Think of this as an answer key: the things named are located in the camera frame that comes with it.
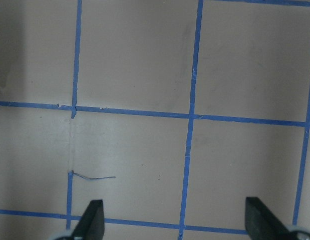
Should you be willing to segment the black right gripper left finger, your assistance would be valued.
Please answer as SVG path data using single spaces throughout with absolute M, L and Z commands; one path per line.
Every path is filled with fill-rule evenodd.
M 72 240 L 102 240 L 105 233 L 103 200 L 91 200 L 71 234 Z

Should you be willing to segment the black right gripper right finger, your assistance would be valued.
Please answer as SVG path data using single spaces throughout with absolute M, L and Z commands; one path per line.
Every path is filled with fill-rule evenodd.
M 258 197 L 245 199 L 245 229 L 251 240 L 285 240 L 290 234 Z

